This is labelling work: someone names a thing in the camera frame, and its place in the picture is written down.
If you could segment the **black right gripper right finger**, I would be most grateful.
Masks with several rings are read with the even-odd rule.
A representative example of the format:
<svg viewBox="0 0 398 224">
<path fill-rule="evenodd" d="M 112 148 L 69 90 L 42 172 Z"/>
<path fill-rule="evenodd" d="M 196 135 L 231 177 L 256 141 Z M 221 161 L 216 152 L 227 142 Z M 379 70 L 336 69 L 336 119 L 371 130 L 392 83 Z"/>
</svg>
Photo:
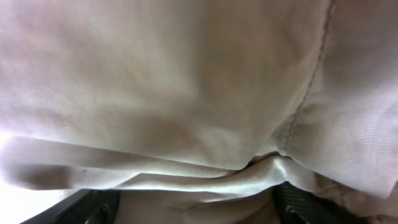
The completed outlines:
<svg viewBox="0 0 398 224">
<path fill-rule="evenodd" d="M 272 198 L 283 224 L 367 224 L 336 203 L 301 190 L 289 182 L 274 187 Z"/>
</svg>

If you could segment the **beige khaki shorts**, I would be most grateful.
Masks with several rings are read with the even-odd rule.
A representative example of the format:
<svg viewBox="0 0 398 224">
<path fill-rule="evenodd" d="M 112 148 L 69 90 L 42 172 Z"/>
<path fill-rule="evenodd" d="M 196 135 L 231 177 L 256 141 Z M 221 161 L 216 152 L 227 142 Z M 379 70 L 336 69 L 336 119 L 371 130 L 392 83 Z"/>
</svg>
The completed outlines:
<svg viewBox="0 0 398 224">
<path fill-rule="evenodd" d="M 397 222 L 396 1 L 1 2 L 2 223 L 279 223 L 283 182 Z"/>
</svg>

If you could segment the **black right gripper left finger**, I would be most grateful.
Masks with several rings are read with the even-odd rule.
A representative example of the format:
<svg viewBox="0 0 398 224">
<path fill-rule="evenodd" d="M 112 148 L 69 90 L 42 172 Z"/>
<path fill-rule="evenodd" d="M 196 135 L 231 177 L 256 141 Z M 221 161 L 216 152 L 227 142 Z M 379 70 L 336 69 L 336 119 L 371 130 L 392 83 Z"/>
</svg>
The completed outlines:
<svg viewBox="0 0 398 224">
<path fill-rule="evenodd" d="M 113 224 L 120 191 L 83 189 L 21 224 Z"/>
</svg>

